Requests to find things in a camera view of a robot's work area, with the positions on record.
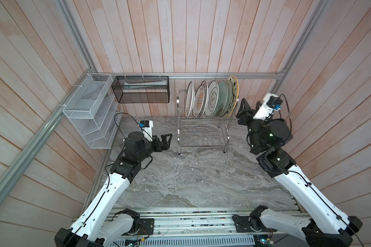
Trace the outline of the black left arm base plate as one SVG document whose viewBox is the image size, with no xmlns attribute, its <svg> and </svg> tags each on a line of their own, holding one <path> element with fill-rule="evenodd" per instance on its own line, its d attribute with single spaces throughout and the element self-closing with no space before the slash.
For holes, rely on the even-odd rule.
<svg viewBox="0 0 371 247">
<path fill-rule="evenodd" d="M 131 230 L 123 236 L 152 235 L 154 233 L 155 220 L 153 218 L 138 219 L 133 223 Z"/>
</svg>

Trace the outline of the pale green plate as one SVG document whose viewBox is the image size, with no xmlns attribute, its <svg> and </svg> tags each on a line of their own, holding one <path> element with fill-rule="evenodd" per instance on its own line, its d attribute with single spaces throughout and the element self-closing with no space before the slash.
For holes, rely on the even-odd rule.
<svg viewBox="0 0 371 247">
<path fill-rule="evenodd" d="M 215 117 L 222 116 L 222 112 L 226 106 L 227 100 L 228 100 L 227 82 L 225 80 L 222 80 L 218 84 L 218 100 L 214 111 Z"/>
</svg>

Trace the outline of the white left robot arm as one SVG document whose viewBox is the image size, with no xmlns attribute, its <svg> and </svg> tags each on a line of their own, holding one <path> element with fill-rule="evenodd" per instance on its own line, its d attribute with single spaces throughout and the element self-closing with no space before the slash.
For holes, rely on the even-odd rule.
<svg viewBox="0 0 371 247">
<path fill-rule="evenodd" d="M 125 209 L 110 223 L 105 224 L 120 195 L 130 186 L 142 170 L 142 162 L 154 152 L 170 148 L 172 134 L 147 138 L 146 133 L 132 132 L 124 140 L 124 148 L 112 163 L 101 190 L 87 209 L 68 228 L 61 228 L 55 236 L 58 247 L 108 247 L 121 235 L 139 234 L 140 214 Z"/>
</svg>

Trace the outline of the dark-rim lettered white plate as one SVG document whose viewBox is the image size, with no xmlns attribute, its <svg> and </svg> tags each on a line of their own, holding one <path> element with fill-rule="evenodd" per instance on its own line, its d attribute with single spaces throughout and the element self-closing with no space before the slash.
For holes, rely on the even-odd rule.
<svg viewBox="0 0 371 247">
<path fill-rule="evenodd" d="M 204 80 L 202 82 L 202 86 L 203 86 L 203 89 L 204 89 L 204 97 L 203 97 L 203 104 L 202 104 L 202 108 L 201 108 L 200 117 L 204 116 L 205 108 L 206 108 L 207 100 L 208 100 L 208 85 L 207 85 L 206 80 Z"/>
</svg>

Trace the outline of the cat and stars orange-rim plate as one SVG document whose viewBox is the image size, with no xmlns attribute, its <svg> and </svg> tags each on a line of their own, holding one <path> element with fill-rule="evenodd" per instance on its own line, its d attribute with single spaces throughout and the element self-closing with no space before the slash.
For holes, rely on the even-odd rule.
<svg viewBox="0 0 371 247">
<path fill-rule="evenodd" d="M 228 80 L 231 82 L 232 84 L 232 97 L 231 97 L 231 102 L 230 102 L 230 106 L 229 106 L 229 109 L 227 111 L 227 117 L 229 117 L 235 107 L 236 107 L 236 104 L 238 102 L 238 97 L 239 97 L 239 82 L 238 82 L 238 79 L 236 76 L 230 76 L 228 78 Z"/>
</svg>

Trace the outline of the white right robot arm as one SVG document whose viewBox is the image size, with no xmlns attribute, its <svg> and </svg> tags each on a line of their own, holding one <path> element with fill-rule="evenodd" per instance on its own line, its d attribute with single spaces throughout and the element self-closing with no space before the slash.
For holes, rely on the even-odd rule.
<svg viewBox="0 0 371 247">
<path fill-rule="evenodd" d="M 247 100 L 242 99 L 237 113 L 238 124 L 247 126 L 246 141 L 250 153 L 257 155 L 260 167 L 294 196 L 309 217 L 293 217 L 260 205 L 248 218 L 241 217 L 234 222 L 253 232 L 278 230 L 311 247 L 349 247 L 363 223 L 334 206 L 282 149 L 293 138 L 291 125 L 283 118 L 272 118 L 282 102 L 281 97 L 269 94 L 252 109 Z"/>
</svg>

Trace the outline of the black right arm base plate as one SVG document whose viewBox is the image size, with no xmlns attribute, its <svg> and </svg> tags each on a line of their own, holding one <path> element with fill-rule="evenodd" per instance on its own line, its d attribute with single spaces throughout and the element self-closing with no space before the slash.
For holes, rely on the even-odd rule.
<svg viewBox="0 0 371 247">
<path fill-rule="evenodd" d="M 253 226 L 247 216 L 232 215 L 232 220 L 235 223 L 237 233 L 258 233 L 262 231 L 259 226 Z"/>
</svg>

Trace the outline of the white plate with flower outline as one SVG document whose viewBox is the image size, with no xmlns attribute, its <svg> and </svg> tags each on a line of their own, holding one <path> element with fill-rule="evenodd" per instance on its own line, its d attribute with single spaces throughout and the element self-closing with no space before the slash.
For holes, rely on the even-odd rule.
<svg viewBox="0 0 371 247">
<path fill-rule="evenodd" d="M 205 104 L 204 114 L 206 117 L 210 117 L 217 104 L 217 94 L 218 94 L 218 83 L 213 80 L 208 86 L 207 100 Z"/>
</svg>

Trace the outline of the cream plate with berry sprigs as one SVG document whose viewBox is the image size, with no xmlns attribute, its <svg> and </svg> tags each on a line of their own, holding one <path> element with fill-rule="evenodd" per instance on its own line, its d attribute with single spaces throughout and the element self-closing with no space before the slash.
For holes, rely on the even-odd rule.
<svg viewBox="0 0 371 247">
<path fill-rule="evenodd" d="M 228 91 L 228 95 L 227 95 L 227 103 L 226 103 L 226 106 L 224 108 L 224 112 L 223 112 L 223 116 L 226 117 L 229 113 L 229 108 L 231 106 L 231 102 L 232 102 L 232 97 L 233 97 L 233 89 L 232 89 L 232 83 L 230 80 L 226 80 L 226 84 L 227 84 L 227 91 Z"/>
</svg>

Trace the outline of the orange sunburst plate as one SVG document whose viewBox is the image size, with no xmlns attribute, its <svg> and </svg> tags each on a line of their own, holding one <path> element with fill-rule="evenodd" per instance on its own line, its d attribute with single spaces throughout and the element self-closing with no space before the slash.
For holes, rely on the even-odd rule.
<svg viewBox="0 0 371 247">
<path fill-rule="evenodd" d="M 198 118 L 200 117 L 201 108 L 203 104 L 203 97 L 204 97 L 204 89 L 202 84 L 197 88 L 195 92 L 195 101 L 193 107 L 193 117 Z"/>
<path fill-rule="evenodd" d="M 186 117 L 190 117 L 192 113 L 192 109 L 194 106 L 194 100 L 195 100 L 195 90 L 194 90 L 194 83 L 193 81 L 189 82 L 187 93 L 186 93 L 186 99 L 185 99 L 185 114 Z"/>
</svg>

